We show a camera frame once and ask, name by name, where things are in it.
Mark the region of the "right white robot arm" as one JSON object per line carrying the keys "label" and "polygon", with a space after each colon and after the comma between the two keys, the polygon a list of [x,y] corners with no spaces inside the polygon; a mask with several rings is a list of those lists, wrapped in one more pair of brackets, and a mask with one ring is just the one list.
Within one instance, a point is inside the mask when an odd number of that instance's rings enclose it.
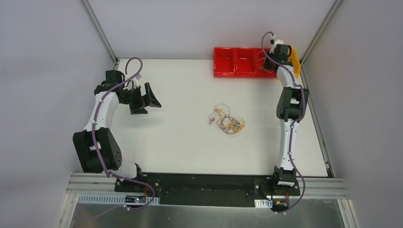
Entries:
{"label": "right white robot arm", "polygon": [[273,42],[265,52],[265,69],[274,70],[282,85],[282,92],[276,108],[276,116],[280,120],[280,149],[278,164],[269,179],[270,190],[277,194],[297,185],[295,164],[296,135],[300,121],[305,117],[309,90],[298,84],[294,73],[294,65],[289,60],[292,54],[290,45]]}

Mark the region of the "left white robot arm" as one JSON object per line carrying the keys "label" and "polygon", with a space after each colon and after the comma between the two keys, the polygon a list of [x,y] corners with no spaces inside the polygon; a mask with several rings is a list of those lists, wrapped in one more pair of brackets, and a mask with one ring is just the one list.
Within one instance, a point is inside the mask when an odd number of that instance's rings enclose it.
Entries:
{"label": "left white robot arm", "polygon": [[125,89],[125,75],[118,70],[106,71],[106,79],[95,90],[95,105],[91,117],[80,132],[73,134],[73,143],[83,172],[102,173],[108,171],[120,179],[126,177],[127,186],[133,192],[140,192],[145,179],[139,176],[140,168],[133,161],[123,158],[111,126],[119,104],[128,105],[131,114],[147,114],[146,107],[160,108],[149,83],[145,83],[145,94],[141,93],[137,75]]}

